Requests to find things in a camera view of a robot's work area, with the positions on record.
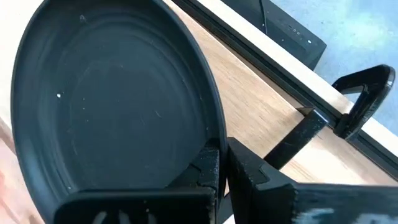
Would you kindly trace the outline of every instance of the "black clamp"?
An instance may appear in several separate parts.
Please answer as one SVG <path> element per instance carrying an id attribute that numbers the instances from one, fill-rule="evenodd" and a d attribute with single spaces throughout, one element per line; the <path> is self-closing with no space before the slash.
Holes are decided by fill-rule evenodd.
<path id="1" fill-rule="evenodd" d="M 378 65 L 337 79 L 332 86 L 340 93 L 361 94 L 349 114 L 341 116 L 334 133 L 343 139 L 354 138 L 390 92 L 395 77 L 392 67 Z"/>

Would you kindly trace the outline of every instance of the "black frame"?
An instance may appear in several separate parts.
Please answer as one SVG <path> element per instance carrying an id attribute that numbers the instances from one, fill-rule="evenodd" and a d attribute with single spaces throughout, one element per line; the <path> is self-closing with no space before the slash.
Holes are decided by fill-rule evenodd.
<path id="1" fill-rule="evenodd" d="M 232 29 L 227 23 L 214 15 L 196 0 L 173 0 L 187 14 L 197 20 L 203 27 L 216 35 L 232 49 L 242 55 L 262 73 L 293 96 L 304 107 L 317 108 L 328 118 L 328 125 L 335 129 L 343 114 L 331 104 L 318 96 L 309 87 L 294 77 L 272 58 L 258 49 L 254 44 Z M 379 166 L 384 172 L 398 180 L 398 157 L 365 133 L 358 131 L 355 138 L 347 139 L 359 152 Z"/>

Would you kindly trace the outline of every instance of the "wooden surface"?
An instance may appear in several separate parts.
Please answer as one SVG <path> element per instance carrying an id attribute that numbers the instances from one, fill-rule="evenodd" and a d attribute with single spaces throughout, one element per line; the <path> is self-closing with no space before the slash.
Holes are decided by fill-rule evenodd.
<path id="1" fill-rule="evenodd" d="M 10 4 L 8 11 L 11 12 L 7 12 L 9 17 L 5 18 L 9 21 L 15 19 L 14 27 L 4 26 L 4 24 L 1 24 L 2 27 L 0 27 L 3 31 L 6 29 L 13 38 L 12 41 L 20 39 L 22 35 L 20 31 L 27 23 L 26 17 L 31 16 L 39 3 L 37 0 L 31 1 L 29 4 L 25 4 L 26 0 L 14 2 L 18 2 L 21 7 L 12 7 L 11 4 L 15 4 L 13 2 L 7 3 Z M 303 116 L 173 2 L 170 0 L 165 0 L 165 2 L 190 29 L 210 64 L 220 89 L 228 135 L 236 137 L 260 156 L 265 156 L 303 119 Z M 6 49 L 6 51 L 0 51 L 0 61 L 2 58 L 15 56 L 15 45 L 7 46 Z M 13 60 L 8 60 L 8 64 L 3 64 L 7 68 L 2 68 L 0 76 L 1 80 L 5 80 L 7 83 L 1 83 L 1 85 L 10 85 L 12 64 Z M 6 119 L 5 123 L 7 127 L 10 127 L 9 99 L 3 101 L 1 98 L 0 100 L 0 116 Z M 15 211 L 13 214 L 22 214 L 19 218 L 17 217 L 19 222 L 36 218 L 37 213 L 32 209 L 31 202 L 28 202 L 29 196 L 23 186 L 15 156 L 4 144 L 4 141 L 1 141 L 0 144 L 2 146 L 0 157 L 3 158 L 4 155 L 7 155 L 8 158 L 11 158 L 10 161 L 14 160 L 12 166 L 0 167 L 2 179 L 18 183 L 16 191 L 20 192 L 20 194 L 14 194 L 10 191 L 3 191 L 3 194 L 0 195 L 1 201 Z M 344 140 L 336 137 L 328 128 L 321 131 L 282 171 L 301 182 L 397 185 L 394 180 Z M 0 183 L 0 189 L 4 186 L 9 186 L 9 184 L 4 185 L 3 181 Z M 0 211 L 0 223 L 14 222 L 15 218 L 8 214 Z"/>
<path id="2" fill-rule="evenodd" d="M 303 63 L 289 54 L 281 46 L 268 38 L 260 30 L 255 28 L 247 20 L 220 0 L 197 0 L 212 13 L 227 23 L 231 28 L 239 32 L 245 39 L 257 46 L 280 66 L 291 73 L 295 78 L 308 86 L 318 96 L 331 104 L 341 113 L 347 113 L 353 106 L 345 96 L 336 91 L 324 79 L 319 77 Z M 398 137 L 387 128 L 371 118 L 363 126 L 362 130 L 398 156 Z"/>

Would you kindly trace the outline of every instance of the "gray floor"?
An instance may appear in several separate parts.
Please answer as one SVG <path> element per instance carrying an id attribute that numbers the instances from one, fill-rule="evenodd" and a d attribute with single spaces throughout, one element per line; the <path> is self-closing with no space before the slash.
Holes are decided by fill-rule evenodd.
<path id="1" fill-rule="evenodd" d="M 385 63 L 398 74 L 397 0 L 271 0 L 327 45 L 315 72 L 328 83 Z M 358 96 L 349 96 L 354 101 Z M 374 117 L 398 135 L 398 80 Z"/>

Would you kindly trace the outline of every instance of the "blue floor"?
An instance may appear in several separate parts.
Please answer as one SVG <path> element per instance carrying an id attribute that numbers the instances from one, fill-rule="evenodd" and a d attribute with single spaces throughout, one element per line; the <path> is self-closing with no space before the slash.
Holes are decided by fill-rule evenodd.
<path id="1" fill-rule="evenodd" d="M 381 63 L 398 75 L 398 0 L 271 1 L 328 45 L 315 68 L 328 83 Z M 397 112 L 398 80 L 374 118 L 398 135 Z"/>

